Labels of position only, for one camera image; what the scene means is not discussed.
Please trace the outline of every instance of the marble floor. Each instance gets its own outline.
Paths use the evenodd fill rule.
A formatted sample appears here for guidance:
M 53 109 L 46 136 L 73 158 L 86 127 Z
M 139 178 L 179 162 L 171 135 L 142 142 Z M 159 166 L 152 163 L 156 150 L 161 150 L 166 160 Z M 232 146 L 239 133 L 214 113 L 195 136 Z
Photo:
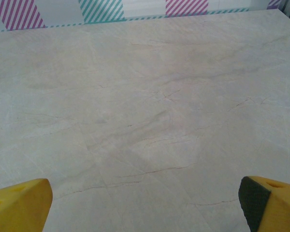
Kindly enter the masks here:
M 248 232 L 245 175 L 290 183 L 280 11 L 0 33 L 0 188 L 48 178 L 45 232 Z

